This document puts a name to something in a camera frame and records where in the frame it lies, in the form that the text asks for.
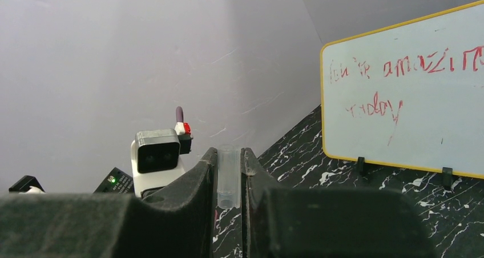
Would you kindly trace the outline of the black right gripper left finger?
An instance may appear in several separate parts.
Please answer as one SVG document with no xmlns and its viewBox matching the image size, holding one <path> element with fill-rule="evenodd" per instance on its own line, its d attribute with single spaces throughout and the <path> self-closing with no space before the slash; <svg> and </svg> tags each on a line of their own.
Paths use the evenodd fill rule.
<svg viewBox="0 0 484 258">
<path fill-rule="evenodd" d="M 2 257 L 212 257 L 217 152 L 145 198 L 132 194 L 9 194 Z"/>
</svg>

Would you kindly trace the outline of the clear gel pen cap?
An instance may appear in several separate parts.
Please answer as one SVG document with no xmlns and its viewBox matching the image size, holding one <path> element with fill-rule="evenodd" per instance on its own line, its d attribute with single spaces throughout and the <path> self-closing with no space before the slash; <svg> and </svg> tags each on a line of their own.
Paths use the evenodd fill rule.
<svg viewBox="0 0 484 258">
<path fill-rule="evenodd" d="M 217 204 L 221 209 L 240 207 L 239 148 L 224 144 L 217 149 Z"/>
</svg>

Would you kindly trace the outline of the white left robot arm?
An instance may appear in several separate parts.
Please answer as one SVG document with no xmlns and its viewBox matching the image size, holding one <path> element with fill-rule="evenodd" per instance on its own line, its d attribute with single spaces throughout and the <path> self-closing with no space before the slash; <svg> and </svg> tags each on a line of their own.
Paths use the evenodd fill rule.
<svg viewBox="0 0 484 258">
<path fill-rule="evenodd" d="M 115 167 L 105 172 L 81 174 L 27 174 L 21 176 L 9 188 L 12 194 L 54 194 L 54 193 L 94 193 L 94 194 L 133 194 L 134 179 L 123 170 Z"/>
</svg>

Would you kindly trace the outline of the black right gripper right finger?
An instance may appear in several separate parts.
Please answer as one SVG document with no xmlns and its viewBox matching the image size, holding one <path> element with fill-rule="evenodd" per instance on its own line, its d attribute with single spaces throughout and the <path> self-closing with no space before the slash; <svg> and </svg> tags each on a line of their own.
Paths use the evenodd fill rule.
<svg viewBox="0 0 484 258">
<path fill-rule="evenodd" d="M 436 257 L 405 195 L 362 187 L 301 188 L 279 183 L 243 148 L 244 257 Z"/>
</svg>

